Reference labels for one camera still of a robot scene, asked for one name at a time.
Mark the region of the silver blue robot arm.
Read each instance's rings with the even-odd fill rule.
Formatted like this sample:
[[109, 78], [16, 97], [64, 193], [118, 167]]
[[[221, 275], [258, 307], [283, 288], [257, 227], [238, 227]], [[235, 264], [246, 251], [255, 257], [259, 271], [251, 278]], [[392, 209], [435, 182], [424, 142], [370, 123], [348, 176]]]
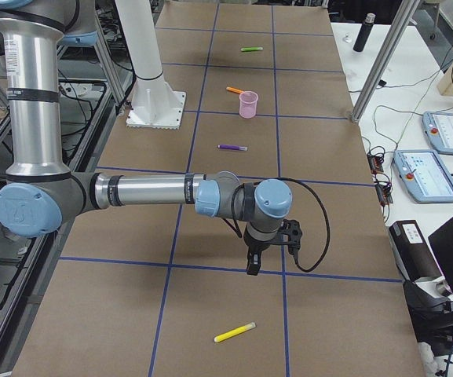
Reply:
[[0, 190], [0, 222], [35, 238], [80, 214], [138, 204], [190, 204], [196, 213], [222, 218], [247, 245], [247, 273], [261, 268], [272, 245], [291, 254], [301, 230], [287, 219], [290, 188], [279, 179], [243, 184], [228, 171], [217, 174], [108, 176], [74, 173], [62, 158], [57, 46], [97, 40], [91, 1], [0, 1], [13, 136], [13, 164]]

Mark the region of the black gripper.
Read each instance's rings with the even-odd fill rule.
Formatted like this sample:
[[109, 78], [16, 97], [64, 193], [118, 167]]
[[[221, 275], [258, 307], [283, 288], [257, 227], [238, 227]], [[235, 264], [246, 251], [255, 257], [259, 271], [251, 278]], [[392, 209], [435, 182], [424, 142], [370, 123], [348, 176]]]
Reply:
[[278, 245], [283, 242], [283, 235], [275, 232], [262, 232], [247, 222], [243, 241], [247, 246], [247, 275], [257, 276], [261, 269], [262, 252], [271, 245]]

